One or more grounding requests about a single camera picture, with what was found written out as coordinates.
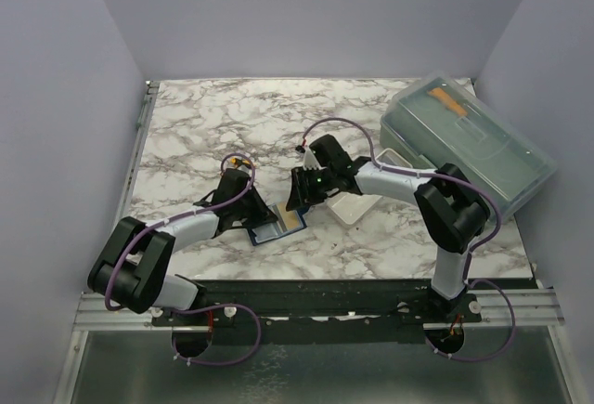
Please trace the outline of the gold credit card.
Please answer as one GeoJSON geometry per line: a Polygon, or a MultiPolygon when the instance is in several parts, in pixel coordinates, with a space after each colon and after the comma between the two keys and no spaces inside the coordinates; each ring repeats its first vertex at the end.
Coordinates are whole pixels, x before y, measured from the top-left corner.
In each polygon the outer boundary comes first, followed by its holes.
{"type": "Polygon", "coordinates": [[[303,227],[302,219],[298,212],[288,211],[285,202],[277,204],[279,225],[283,232],[293,232],[303,227]]]}

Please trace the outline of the blue leather card holder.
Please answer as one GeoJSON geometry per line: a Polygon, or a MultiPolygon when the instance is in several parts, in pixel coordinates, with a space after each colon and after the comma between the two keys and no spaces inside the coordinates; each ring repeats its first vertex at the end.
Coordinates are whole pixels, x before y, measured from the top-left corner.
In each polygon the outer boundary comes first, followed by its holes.
{"type": "MultiPolygon", "coordinates": [[[[272,204],[269,206],[269,209],[276,215],[278,216],[278,208],[277,208],[277,204],[279,202],[272,204]]],[[[287,236],[290,236],[291,234],[294,234],[296,232],[299,232],[305,228],[307,228],[307,225],[305,223],[304,220],[304,214],[306,212],[309,211],[309,208],[303,208],[301,210],[298,210],[296,212],[299,213],[302,222],[303,222],[303,227],[297,231],[293,231],[293,232],[283,232],[282,228],[279,225],[279,220],[277,221],[277,223],[271,224],[271,225],[267,225],[267,226],[263,226],[257,229],[249,229],[248,230],[248,236],[250,237],[251,243],[253,246],[259,246],[262,244],[265,244],[267,242],[270,241],[276,241],[282,238],[285,238],[287,236]]]]}

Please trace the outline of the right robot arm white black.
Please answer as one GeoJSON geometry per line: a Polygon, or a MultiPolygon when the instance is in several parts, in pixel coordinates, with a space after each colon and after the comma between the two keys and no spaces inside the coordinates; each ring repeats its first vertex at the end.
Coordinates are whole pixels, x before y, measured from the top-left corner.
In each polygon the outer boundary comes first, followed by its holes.
{"type": "Polygon", "coordinates": [[[419,208],[437,246],[428,313],[440,322],[456,316],[461,307],[458,297],[466,290],[471,242],[490,217],[489,206],[462,172],[451,163],[415,172],[381,164],[371,156],[352,159],[332,135],[296,150],[303,155],[303,163],[291,169],[288,211],[324,203],[339,193],[382,196],[419,208]]]}

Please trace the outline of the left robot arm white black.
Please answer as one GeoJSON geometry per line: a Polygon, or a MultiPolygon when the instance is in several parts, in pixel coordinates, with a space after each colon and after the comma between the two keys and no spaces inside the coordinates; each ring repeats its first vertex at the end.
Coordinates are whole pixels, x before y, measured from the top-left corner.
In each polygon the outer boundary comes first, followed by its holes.
{"type": "Polygon", "coordinates": [[[228,230],[253,230],[277,221],[251,176],[226,169],[217,188],[185,212],[152,224],[131,216],[121,219],[92,266],[87,286],[104,296],[109,310],[141,314],[152,307],[172,308],[186,325],[197,324],[206,311],[200,286],[167,273],[173,253],[228,230]]]}

